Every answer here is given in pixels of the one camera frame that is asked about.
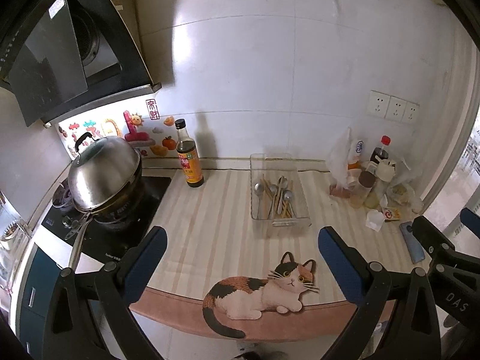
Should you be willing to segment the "clear plastic utensil tray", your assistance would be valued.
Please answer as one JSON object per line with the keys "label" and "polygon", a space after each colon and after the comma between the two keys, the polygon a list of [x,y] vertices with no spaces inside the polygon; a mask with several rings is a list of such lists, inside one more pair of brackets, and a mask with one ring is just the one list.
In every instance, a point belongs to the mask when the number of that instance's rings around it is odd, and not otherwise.
{"label": "clear plastic utensil tray", "polygon": [[302,231],[311,226],[298,167],[289,154],[252,154],[250,217],[258,231]]}

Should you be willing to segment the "blue smartphone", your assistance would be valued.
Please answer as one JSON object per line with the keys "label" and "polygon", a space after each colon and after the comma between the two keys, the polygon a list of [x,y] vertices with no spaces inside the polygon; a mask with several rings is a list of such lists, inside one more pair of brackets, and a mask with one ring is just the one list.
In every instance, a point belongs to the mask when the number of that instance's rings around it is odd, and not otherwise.
{"label": "blue smartphone", "polygon": [[400,224],[399,228],[403,235],[412,263],[417,264],[425,260],[425,252],[420,242],[413,235],[412,224],[412,222],[403,222]]}

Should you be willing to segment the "striped cat table mat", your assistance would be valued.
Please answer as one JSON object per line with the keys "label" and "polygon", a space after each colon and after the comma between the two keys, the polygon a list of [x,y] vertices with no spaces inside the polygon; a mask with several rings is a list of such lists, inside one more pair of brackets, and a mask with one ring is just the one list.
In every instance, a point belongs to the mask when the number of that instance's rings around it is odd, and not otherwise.
{"label": "striped cat table mat", "polygon": [[318,292],[302,297],[301,311],[268,311],[256,321],[234,321],[250,341],[304,341],[337,335],[354,312],[345,300],[317,247],[317,235],[333,227],[367,261],[393,272],[411,272],[413,263],[399,226],[386,223],[379,231],[365,224],[366,212],[328,194],[323,172],[299,175],[310,213],[306,228],[263,228],[251,218],[250,173],[247,170],[206,172],[204,185],[192,189],[182,172],[171,184],[152,223],[168,234],[168,248],[133,311],[177,330],[213,336],[202,303],[219,280],[229,276],[266,277],[285,252],[304,262],[316,261]]}

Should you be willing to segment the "white wall socket panel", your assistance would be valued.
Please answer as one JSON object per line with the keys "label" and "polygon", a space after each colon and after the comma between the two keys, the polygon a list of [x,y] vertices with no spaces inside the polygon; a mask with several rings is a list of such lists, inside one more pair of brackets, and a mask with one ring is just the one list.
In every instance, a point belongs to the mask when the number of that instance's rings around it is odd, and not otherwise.
{"label": "white wall socket panel", "polygon": [[389,121],[414,125],[420,114],[420,105],[371,90],[367,104],[367,114]]}

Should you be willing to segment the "soy sauce bottle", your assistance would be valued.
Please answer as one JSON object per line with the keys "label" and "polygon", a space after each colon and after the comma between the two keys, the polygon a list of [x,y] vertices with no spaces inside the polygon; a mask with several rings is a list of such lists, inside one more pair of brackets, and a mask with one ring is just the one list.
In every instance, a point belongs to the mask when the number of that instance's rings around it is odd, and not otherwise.
{"label": "soy sauce bottle", "polygon": [[185,174],[186,183],[191,188],[198,188],[204,182],[197,146],[186,129],[184,119],[175,121],[177,132],[176,152],[181,168]]}

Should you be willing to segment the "white cat shaped jar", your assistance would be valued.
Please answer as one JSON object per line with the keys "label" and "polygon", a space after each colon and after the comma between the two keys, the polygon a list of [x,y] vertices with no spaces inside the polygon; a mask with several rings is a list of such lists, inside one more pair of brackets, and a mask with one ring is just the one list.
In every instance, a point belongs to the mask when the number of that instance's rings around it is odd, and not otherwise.
{"label": "white cat shaped jar", "polygon": [[394,160],[391,160],[389,158],[381,159],[379,164],[377,165],[376,177],[381,181],[390,183],[391,180],[393,180],[393,178],[395,177],[395,171],[396,163]]}

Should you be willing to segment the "white plastic bag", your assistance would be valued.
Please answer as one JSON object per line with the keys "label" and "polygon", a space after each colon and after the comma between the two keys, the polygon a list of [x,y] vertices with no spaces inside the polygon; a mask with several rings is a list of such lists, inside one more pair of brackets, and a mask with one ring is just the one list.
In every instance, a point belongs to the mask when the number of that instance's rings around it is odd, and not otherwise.
{"label": "white plastic bag", "polygon": [[347,189],[356,177],[352,171],[361,169],[365,139],[359,137],[348,127],[337,139],[326,159],[327,169],[337,187]]}

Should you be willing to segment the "steel wok lid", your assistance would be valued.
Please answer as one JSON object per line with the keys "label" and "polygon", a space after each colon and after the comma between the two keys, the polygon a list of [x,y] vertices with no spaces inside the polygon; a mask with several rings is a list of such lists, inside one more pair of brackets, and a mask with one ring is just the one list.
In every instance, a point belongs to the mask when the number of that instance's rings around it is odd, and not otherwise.
{"label": "steel wok lid", "polygon": [[76,141],[68,173],[72,199],[79,211],[93,211],[135,182],[141,155],[119,136],[99,139],[86,132]]}

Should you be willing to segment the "clear jar brown lid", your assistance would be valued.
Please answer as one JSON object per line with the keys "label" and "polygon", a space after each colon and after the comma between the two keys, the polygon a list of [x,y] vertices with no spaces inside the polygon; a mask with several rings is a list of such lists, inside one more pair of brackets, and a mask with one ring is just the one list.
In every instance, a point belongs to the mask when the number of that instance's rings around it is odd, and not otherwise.
{"label": "clear jar brown lid", "polygon": [[367,171],[360,172],[359,178],[349,198],[351,207],[357,209],[364,204],[376,180],[377,178],[373,173]]}

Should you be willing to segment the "large oval steel spoon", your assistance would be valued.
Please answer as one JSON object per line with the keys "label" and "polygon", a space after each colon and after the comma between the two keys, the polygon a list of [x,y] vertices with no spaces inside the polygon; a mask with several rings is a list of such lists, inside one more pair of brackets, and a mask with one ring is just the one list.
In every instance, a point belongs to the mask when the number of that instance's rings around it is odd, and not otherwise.
{"label": "large oval steel spoon", "polygon": [[288,186],[288,179],[283,175],[280,177],[278,181],[278,204],[277,204],[277,215],[280,215],[283,210],[283,194],[284,191],[287,189]]}

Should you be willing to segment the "black range hood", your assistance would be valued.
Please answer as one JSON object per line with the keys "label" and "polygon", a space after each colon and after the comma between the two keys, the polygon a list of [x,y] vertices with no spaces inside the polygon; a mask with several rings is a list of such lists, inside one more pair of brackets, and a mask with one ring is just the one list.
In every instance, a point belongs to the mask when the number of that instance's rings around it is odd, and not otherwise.
{"label": "black range hood", "polygon": [[154,94],[136,0],[1,0],[1,87],[26,125]]}

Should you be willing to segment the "black induction cooktop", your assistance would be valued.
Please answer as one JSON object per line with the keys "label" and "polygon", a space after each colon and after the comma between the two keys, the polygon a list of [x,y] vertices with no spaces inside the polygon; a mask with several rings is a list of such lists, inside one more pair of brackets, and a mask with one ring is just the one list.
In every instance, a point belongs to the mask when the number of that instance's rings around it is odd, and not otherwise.
{"label": "black induction cooktop", "polygon": [[[119,210],[94,215],[85,231],[82,252],[100,263],[123,258],[149,231],[171,181],[165,176],[143,176],[136,191]],[[68,182],[64,180],[55,190],[52,206],[41,225],[73,245],[82,218],[83,213],[74,207]]]}

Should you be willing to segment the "short steel spoon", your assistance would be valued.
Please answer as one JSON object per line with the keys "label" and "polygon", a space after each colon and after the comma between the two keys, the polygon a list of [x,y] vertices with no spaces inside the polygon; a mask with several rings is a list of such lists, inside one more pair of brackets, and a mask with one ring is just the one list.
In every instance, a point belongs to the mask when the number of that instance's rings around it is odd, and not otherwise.
{"label": "short steel spoon", "polygon": [[283,193],[283,200],[286,204],[286,211],[289,213],[291,218],[296,217],[293,201],[294,201],[294,194],[291,190],[286,189]]}

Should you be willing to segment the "crumpled white tissue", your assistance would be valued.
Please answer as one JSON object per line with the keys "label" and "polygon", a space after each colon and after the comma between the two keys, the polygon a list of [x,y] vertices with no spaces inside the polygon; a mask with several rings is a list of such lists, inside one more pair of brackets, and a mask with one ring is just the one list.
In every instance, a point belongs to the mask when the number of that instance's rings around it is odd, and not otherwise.
{"label": "crumpled white tissue", "polygon": [[381,211],[369,210],[366,215],[365,226],[379,232],[385,223],[385,216]]}

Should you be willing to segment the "small red white packet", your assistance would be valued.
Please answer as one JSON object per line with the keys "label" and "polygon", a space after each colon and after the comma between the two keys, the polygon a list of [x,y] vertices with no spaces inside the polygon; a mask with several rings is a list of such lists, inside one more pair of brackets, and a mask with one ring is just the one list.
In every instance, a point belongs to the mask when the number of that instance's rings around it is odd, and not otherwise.
{"label": "small red white packet", "polygon": [[385,207],[382,209],[385,222],[399,221],[402,219],[401,212],[396,207]]}

